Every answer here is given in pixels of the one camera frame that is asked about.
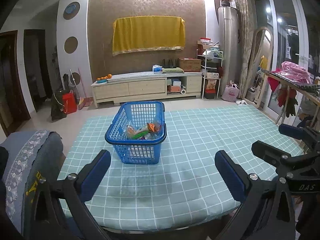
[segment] screw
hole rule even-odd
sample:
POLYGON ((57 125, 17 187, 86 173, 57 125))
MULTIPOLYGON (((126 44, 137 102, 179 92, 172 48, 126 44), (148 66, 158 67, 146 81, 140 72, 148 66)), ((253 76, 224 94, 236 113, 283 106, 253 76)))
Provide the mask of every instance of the screw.
POLYGON ((258 175, 257 174, 254 174, 254 173, 251 173, 249 175, 249 178, 252 179, 252 180, 257 180, 258 179, 258 175))
POLYGON ((279 179, 279 181, 280 181, 282 184, 285 184, 285 183, 287 182, 286 179, 283 178, 283 177, 281 177, 281 178, 279 179))
POLYGON ((41 178, 41 179, 39 179, 39 182, 41 183, 41 184, 43 184, 43 183, 45 183, 46 182, 46 178, 41 178))
POLYGON ((71 173, 71 174, 69 174, 68 176, 67 176, 67 178, 68 178, 68 180, 74 180, 74 179, 76 179, 78 176, 77 176, 77 174, 75 174, 75 173, 71 173))
POLYGON ((292 179, 292 178, 293 178, 293 174, 292 174, 291 172, 288 172, 288 173, 287 173, 287 177, 288 177, 289 179, 292 179))

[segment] blue plastic basket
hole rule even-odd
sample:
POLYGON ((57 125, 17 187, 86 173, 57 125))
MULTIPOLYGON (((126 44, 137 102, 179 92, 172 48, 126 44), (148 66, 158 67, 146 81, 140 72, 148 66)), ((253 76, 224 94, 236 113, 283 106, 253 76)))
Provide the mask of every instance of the blue plastic basket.
POLYGON ((157 164, 160 159, 161 143, 167 137, 164 122, 164 104, 157 101, 128 102, 123 104, 105 134, 105 139, 115 148, 123 163, 157 164), (154 140, 130 140, 124 134, 129 121, 139 128, 153 122, 161 122, 159 136, 154 140))

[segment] red trash bin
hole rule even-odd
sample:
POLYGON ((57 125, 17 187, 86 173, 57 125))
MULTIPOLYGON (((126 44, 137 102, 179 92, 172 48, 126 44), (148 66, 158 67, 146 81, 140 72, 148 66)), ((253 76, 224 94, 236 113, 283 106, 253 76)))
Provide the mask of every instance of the red trash bin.
POLYGON ((66 114, 71 114, 77 111, 75 97, 72 92, 62 95, 62 100, 64 105, 63 111, 66 114))

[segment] drawer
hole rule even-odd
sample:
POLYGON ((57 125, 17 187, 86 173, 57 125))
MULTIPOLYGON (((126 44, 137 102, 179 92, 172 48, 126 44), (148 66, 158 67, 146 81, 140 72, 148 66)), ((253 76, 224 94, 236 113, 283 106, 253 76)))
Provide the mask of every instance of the drawer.
POLYGON ((165 93, 165 82, 164 79, 129 82, 129 94, 133 96, 165 93))
POLYGON ((187 77, 187 93, 194 93, 201 91, 202 76, 187 77))
POLYGON ((128 83, 110 84, 94 88, 96 99, 116 98, 129 95, 128 83))

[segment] white shelf rack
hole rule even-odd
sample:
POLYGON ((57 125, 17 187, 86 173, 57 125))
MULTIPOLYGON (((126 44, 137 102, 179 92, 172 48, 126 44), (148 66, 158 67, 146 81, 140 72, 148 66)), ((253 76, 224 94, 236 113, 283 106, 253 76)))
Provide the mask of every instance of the white shelf rack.
POLYGON ((207 69, 213 69, 212 67, 207 67, 207 51, 214 51, 214 52, 219 52, 222 54, 222 57, 214 57, 214 58, 217 58, 217 59, 221 59, 221 67, 222 67, 222 62, 223 62, 223 51, 221 50, 215 50, 215 49, 206 49, 205 50, 205 56, 203 55, 198 55, 198 49, 197 49, 197 58, 198 56, 200 57, 205 57, 205 61, 204 61, 204 66, 201 66, 201 67, 204 67, 204 76, 202 76, 203 78, 203 87, 202 87, 202 99, 204 97, 204 86, 205 86, 205 80, 206 79, 214 79, 214 80, 219 80, 219 85, 218 85, 218 91, 217 91, 217 98, 218 98, 218 95, 219 95, 219 90, 220 90, 220 83, 221 83, 221 77, 220 78, 206 78, 205 75, 207 73, 207 69))

